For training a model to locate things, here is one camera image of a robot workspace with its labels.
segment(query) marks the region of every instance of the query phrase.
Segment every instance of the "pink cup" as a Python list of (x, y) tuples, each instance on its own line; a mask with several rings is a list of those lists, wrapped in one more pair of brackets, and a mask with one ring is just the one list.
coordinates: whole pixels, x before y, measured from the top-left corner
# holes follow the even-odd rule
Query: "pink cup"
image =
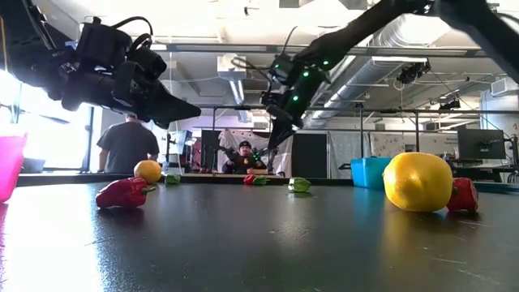
[(0, 136), (0, 203), (10, 199), (18, 181), (19, 172), (24, 163), (24, 147), (27, 134), (24, 136)]

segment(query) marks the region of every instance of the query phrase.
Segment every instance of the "black table surface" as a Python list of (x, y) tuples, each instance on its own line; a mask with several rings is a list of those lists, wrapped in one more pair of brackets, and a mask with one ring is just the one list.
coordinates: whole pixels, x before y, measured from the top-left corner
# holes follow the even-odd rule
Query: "black table surface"
[(0, 204), (0, 290), (519, 290), (519, 196), (481, 194), (468, 217), (354, 187), (183, 184), (101, 212), (104, 185), (19, 187)]

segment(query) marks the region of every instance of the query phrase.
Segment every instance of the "gray t-shirt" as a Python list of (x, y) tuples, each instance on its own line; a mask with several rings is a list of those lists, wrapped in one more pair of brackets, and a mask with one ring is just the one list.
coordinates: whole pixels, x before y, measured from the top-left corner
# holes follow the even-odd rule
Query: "gray t-shirt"
[(159, 153), (155, 135), (137, 122), (124, 122), (111, 126), (97, 142), (109, 151), (105, 172), (133, 174), (133, 169), (149, 155)]

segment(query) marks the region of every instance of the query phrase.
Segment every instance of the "window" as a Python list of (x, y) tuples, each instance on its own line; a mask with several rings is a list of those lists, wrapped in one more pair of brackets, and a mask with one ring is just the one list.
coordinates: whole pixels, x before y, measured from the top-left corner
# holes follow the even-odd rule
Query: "window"
[[(92, 129), (92, 107), (81, 105), (76, 112), (65, 110), (41, 88), (21, 84), (0, 71), (0, 122), (17, 122), (28, 132), (26, 157), (45, 159), (54, 170), (88, 170)], [(13, 113), (19, 113), (17, 121)]]

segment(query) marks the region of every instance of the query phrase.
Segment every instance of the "blue container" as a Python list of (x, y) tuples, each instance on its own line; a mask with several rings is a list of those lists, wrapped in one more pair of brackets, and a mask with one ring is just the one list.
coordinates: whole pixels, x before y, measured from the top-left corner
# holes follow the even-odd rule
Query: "blue container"
[(391, 162), (389, 157), (358, 158), (351, 161), (351, 173), (356, 187), (374, 190), (384, 189), (384, 169)]

